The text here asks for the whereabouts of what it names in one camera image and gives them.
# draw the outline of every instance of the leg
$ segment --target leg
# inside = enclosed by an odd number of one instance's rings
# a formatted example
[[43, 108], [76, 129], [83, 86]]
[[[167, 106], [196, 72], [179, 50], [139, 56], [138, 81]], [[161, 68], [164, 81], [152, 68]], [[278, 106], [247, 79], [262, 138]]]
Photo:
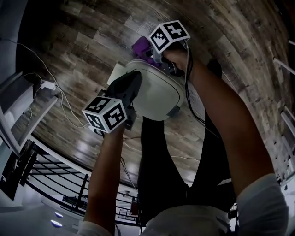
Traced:
[[145, 223], [165, 209], [184, 205], [188, 186], [169, 155], [164, 122], [143, 118], [138, 191]]
[[[221, 78], [222, 70], [218, 61], [212, 60], [208, 69]], [[190, 189], [189, 201], [229, 212], [236, 201], [232, 183], [218, 186], [222, 180], [231, 178], [225, 147], [207, 112], [205, 112], [205, 125], [217, 137], [205, 130], [201, 161]]]

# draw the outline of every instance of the white sleeve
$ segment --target white sleeve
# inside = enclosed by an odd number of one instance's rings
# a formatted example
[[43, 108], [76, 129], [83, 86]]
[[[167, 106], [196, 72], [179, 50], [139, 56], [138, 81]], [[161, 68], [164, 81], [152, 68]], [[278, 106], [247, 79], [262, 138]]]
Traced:
[[289, 208], [274, 174], [256, 180], [237, 198], [239, 236], [284, 236]]
[[98, 224], [83, 221], [77, 233], [78, 236], [112, 236], [109, 231]]

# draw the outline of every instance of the floor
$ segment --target floor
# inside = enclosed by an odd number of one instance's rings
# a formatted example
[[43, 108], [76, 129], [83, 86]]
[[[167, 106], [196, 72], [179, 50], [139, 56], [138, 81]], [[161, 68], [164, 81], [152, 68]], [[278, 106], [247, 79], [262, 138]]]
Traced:
[[[203, 63], [213, 57], [219, 60], [223, 79], [247, 104], [271, 157], [275, 160], [280, 155], [284, 129], [280, 111], [284, 105], [292, 106], [293, 97], [288, 73], [272, 61], [273, 57], [287, 61], [288, 49], [288, 34], [272, 0], [55, 0], [42, 5], [31, 0], [24, 18], [20, 39], [45, 61], [84, 123], [82, 108], [105, 88], [117, 62], [126, 64], [134, 58], [131, 46], [136, 40], [148, 36], [161, 22], [179, 19], [191, 35], [193, 55]], [[19, 51], [23, 68], [51, 79], [31, 54]], [[61, 98], [57, 92], [37, 92], [33, 115], [53, 94]], [[34, 134], [91, 168], [102, 138], [72, 126], [63, 115], [60, 100]], [[71, 121], [79, 125], [65, 101], [64, 107]], [[19, 120], [15, 132], [24, 128], [29, 114]], [[141, 123], [138, 116], [133, 130], [124, 136], [139, 137]], [[166, 120], [165, 135], [181, 176], [192, 183], [201, 158], [204, 128], [187, 104], [176, 118]], [[122, 157], [136, 180], [140, 139], [125, 142], [128, 146], [123, 146]]]

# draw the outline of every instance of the forearm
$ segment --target forearm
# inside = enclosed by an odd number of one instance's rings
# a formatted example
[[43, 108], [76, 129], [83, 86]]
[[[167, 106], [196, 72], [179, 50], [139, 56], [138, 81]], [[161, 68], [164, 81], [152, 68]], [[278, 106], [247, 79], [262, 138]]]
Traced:
[[246, 105], [223, 80], [194, 61], [190, 80], [225, 145], [236, 195], [273, 167]]
[[93, 168], [88, 197], [117, 196], [120, 180], [120, 158], [123, 145], [123, 129], [106, 134]]
[[88, 205], [84, 221], [114, 232], [116, 197], [120, 181], [120, 158], [124, 127], [106, 134], [88, 186]]

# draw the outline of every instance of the purple cloth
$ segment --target purple cloth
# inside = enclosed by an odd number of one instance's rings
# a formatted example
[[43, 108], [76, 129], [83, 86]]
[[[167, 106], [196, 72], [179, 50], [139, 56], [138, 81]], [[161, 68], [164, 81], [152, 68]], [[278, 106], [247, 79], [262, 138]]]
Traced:
[[132, 50], [136, 54], [137, 58], [147, 61], [149, 64], [160, 67], [160, 64], [155, 63], [153, 58], [150, 58], [146, 55], [146, 52], [151, 51], [151, 44], [149, 40], [142, 36], [135, 44], [132, 45]]

